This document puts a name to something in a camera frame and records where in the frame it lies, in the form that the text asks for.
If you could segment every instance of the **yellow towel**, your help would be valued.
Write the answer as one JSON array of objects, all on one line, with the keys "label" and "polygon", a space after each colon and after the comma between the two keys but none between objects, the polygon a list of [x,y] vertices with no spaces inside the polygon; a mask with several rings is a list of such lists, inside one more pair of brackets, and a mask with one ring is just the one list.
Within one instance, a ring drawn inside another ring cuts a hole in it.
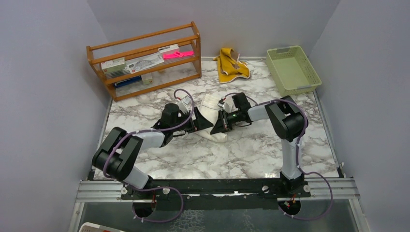
[{"label": "yellow towel", "polygon": [[238,77],[250,78],[245,62],[239,61],[239,53],[231,48],[222,48],[220,55],[214,58],[218,62],[219,83],[228,83]]}]

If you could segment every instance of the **marble table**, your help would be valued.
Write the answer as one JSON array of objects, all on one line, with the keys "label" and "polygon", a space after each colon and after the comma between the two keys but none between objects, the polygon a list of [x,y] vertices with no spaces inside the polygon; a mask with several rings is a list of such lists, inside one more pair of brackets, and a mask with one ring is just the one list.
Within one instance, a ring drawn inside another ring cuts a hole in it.
[{"label": "marble table", "polygon": [[[177,88],[189,91],[198,106],[205,94],[215,92],[221,96],[244,92],[257,102],[280,98],[264,60],[251,60],[248,64],[252,75],[249,80],[237,79],[220,85],[216,62],[203,61],[201,79],[113,102],[104,136],[113,127],[121,127],[128,132],[150,128],[160,118],[164,105],[175,103],[173,92]],[[184,64],[167,69],[165,77],[157,78],[157,81],[178,79],[193,72],[192,64]],[[119,89],[118,93],[127,93],[131,88]],[[337,177],[335,160],[313,93],[292,97],[305,110],[309,120],[302,144],[303,169],[306,172],[317,171],[326,177]],[[278,177],[282,151],[280,139],[270,121],[260,120],[250,127],[235,127],[228,133],[225,143],[215,143],[194,133],[174,138],[165,147],[140,151],[135,166],[157,179]],[[105,179],[102,171],[97,169],[94,179]]]}]

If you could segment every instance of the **black metal base plate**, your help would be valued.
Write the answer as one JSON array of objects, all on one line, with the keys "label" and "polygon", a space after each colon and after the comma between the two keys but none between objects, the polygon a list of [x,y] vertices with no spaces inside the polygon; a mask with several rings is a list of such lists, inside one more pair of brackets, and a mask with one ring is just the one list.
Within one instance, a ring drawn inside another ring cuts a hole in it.
[{"label": "black metal base plate", "polygon": [[[171,186],[178,189],[184,198],[184,209],[278,209],[277,198],[292,197],[279,178],[258,179],[175,179],[152,180],[148,188]],[[123,200],[151,200],[153,192],[138,192],[128,188]],[[301,190],[297,197],[310,197]],[[156,210],[177,210],[181,200],[175,191],[164,194],[155,191]]]}]

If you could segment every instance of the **white wall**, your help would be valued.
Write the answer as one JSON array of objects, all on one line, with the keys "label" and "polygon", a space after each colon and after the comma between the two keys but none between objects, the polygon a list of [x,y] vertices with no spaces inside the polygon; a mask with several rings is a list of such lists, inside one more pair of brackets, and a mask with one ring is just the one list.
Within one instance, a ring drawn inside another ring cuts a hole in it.
[{"label": "white wall", "polygon": [[410,1],[341,0],[310,60],[374,232],[409,231]]},{"label": "white wall", "polygon": [[66,231],[108,104],[86,46],[107,39],[85,0],[2,1],[0,231]]},{"label": "white wall", "polygon": [[[129,38],[194,21],[202,55],[223,46],[243,56],[266,56],[267,49],[301,45],[309,54],[339,0],[88,0],[109,41]],[[116,52],[171,38],[150,38]]]}]

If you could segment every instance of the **light green basket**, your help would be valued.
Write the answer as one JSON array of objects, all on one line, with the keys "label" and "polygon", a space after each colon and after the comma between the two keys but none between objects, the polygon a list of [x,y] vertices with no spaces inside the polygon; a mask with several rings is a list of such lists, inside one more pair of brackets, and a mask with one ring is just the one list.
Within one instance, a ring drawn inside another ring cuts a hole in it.
[{"label": "light green basket", "polygon": [[300,46],[269,49],[266,64],[283,97],[312,92],[322,84]]}]

